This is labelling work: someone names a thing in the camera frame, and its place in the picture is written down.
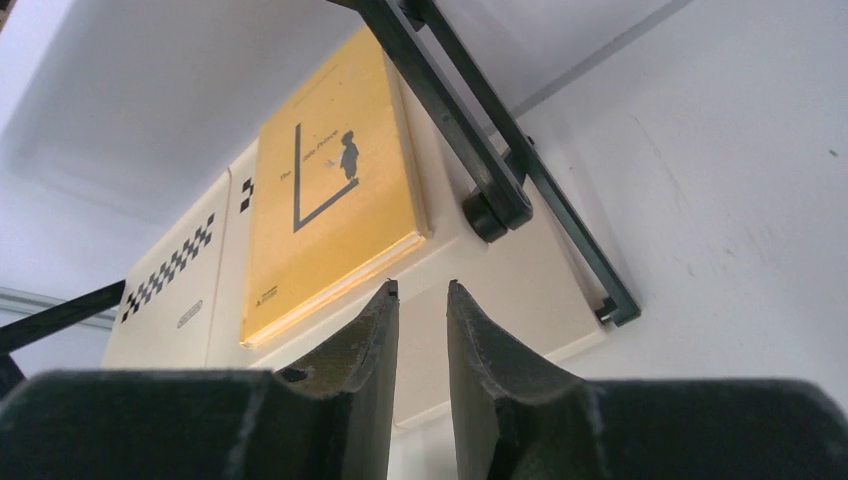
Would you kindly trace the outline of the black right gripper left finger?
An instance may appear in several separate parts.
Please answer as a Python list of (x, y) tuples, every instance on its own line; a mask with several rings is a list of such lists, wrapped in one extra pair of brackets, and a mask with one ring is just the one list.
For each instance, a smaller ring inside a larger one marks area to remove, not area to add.
[(383, 479), (400, 298), (279, 370), (54, 371), (1, 403), (5, 479)]

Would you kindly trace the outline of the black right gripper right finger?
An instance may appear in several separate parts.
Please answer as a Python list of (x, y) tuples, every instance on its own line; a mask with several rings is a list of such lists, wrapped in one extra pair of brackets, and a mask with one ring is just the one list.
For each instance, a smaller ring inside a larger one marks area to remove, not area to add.
[(843, 479), (847, 419), (788, 379), (586, 380), (447, 294), (462, 479)]

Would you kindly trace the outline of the yellow book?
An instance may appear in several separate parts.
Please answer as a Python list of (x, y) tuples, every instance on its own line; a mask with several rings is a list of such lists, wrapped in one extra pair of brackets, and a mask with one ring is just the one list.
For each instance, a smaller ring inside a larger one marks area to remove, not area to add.
[(430, 236), (399, 75), (367, 28), (260, 129), (240, 341), (256, 348)]

